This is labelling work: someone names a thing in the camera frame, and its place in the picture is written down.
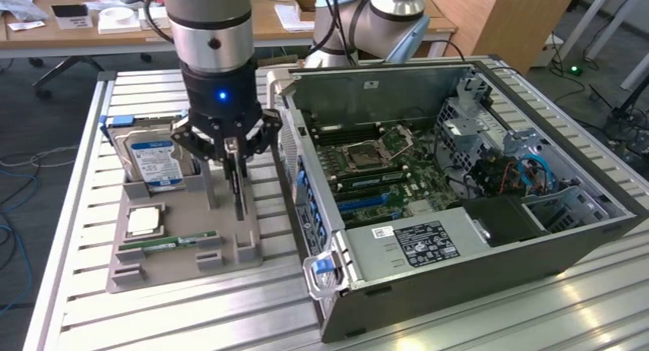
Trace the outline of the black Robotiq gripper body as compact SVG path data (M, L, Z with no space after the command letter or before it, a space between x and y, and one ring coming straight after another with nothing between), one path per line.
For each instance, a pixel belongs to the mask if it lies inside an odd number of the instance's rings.
M260 108L256 95L256 64L248 60L229 71L205 72L180 64L189 109L185 118L209 118L221 123L223 138L236 139L236 117Z

